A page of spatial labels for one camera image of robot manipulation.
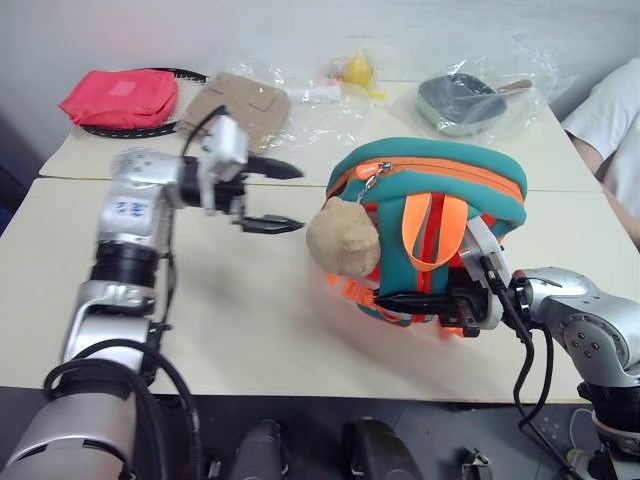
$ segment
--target pink pouch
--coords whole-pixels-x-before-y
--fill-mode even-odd
[[[151,128],[161,125],[178,100],[171,72],[93,70],[59,105],[74,125]]]

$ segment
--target plush ball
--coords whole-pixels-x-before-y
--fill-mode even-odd
[[[380,260],[378,231],[359,203],[331,197],[307,229],[307,245],[327,273],[362,278]]]

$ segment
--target backpack strap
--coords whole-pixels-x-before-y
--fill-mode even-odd
[[[433,263],[415,257],[413,251],[430,205],[430,193],[408,195],[402,216],[402,243],[411,264],[421,272],[429,272],[444,265],[458,253],[467,226],[467,203],[457,197],[445,195],[438,232],[438,255]]]
[[[389,312],[380,305],[377,305],[374,302],[375,294],[373,293],[373,290],[357,280],[332,273],[326,273],[325,276],[329,286],[340,293],[343,297],[351,300],[361,307],[378,312],[378,314],[388,322],[399,323],[405,320],[403,316]]]

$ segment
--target gray floor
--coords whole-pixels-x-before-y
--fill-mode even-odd
[[[557,467],[517,430],[517,412],[510,406],[306,397],[207,396],[199,397],[198,402],[205,447],[222,460],[223,475],[244,433],[261,419],[275,418],[286,428],[290,479],[346,478],[343,426],[368,416],[396,430],[428,480],[461,478],[460,455],[465,448],[477,448],[489,457],[494,480],[560,478]],[[161,403],[176,455],[180,456],[187,443],[182,412],[172,397],[162,397]],[[0,464],[42,404],[36,390],[0,388]],[[569,448],[569,417],[576,407],[548,406],[538,419],[563,451]],[[575,433],[579,446],[597,447],[588,416],[577,417]],[[146,473],[151,462],[145,455],[145,437],[141,433],[137,443],[138,478],[142,480],[149,478]]]

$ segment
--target white wall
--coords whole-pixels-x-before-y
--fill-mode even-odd
[[[69,130],[57,103],[88,70],[208,72],[230,46],[302,70],[366,47],[384,79],[418,80],[519,34],[579,75],[553,105],[562,117],[637,54],[639,16],[634,0],[2,0],[0,161],[37,171]]]

